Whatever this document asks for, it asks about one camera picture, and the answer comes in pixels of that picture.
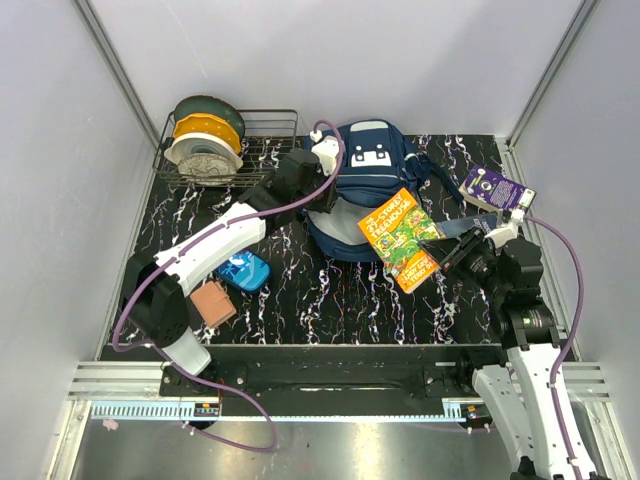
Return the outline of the dark blue paperback book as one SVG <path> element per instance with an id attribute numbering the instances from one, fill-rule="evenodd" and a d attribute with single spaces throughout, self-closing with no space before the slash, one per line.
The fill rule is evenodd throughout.
<path id="1" fill-rule="evenodd" d="M 436 224 L 440 234 L 438 240 L 447 238 L 458 238 L 468 230 L 477 228 L 486 236 L 498 225 L 498 215 L 496 213 L 479 214 L 465 216 L 457 219 L 441 221 Z"/>

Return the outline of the orange treehouse book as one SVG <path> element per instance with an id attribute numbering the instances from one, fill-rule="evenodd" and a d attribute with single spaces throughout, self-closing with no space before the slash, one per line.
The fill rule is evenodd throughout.
<path id="1" fill-rule="evenodd" d="M 413 293 L 438 269 L 420 242 L 445 235 L 406 188 L 360 220 L 358 227 L 404 293 Z"/>

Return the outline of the navy blue student backpack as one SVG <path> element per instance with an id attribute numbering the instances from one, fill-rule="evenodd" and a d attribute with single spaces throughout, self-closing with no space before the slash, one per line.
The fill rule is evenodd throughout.
<path id="1" fill-rule="evenodd" d="M 304 213 L 309 234 L 326 256 L 342 262 L 377 262 L 378 255 L 358 222 L 405 188 L 416 195 L 435 174 L 456 200 L 458 185 L 395 125 L 383 119 L 361 120 L 338 128 L 345 145 L 336 179 L 338 199 L 329 213 Z"/>

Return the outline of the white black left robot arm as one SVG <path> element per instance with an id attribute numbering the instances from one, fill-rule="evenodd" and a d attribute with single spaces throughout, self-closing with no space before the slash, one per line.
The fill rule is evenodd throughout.
<path id="1" fill-rule="evenodd" d="M 120 319 L 131 320 L 181 372 L 181 384 L 196 396 L 215 386 L 211 356 L 196 339 L 186 299 L 213 270 L 237 252 L 290 223 L 301 209 L 330 212 L 344 156 L 341 141 L 312 150 L 294 148 L 229 209 L 182 243 L 149 259 L 129 259 Z"/>

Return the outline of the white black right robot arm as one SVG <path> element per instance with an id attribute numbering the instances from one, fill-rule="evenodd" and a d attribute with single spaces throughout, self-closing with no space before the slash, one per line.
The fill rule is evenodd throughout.
<path id="1" fill-rule="evenodd" d="M 542 298 L 540 247 L 520 236 L 497 247 L 477 227 L 420 246 L 443 273 L 473 281 L 488 299 L 501 350 L 464 352 L 454 384 L 484 402 L 510 457 L 511 478 L 598 478 L 564 382 L 567 345 Z"/>

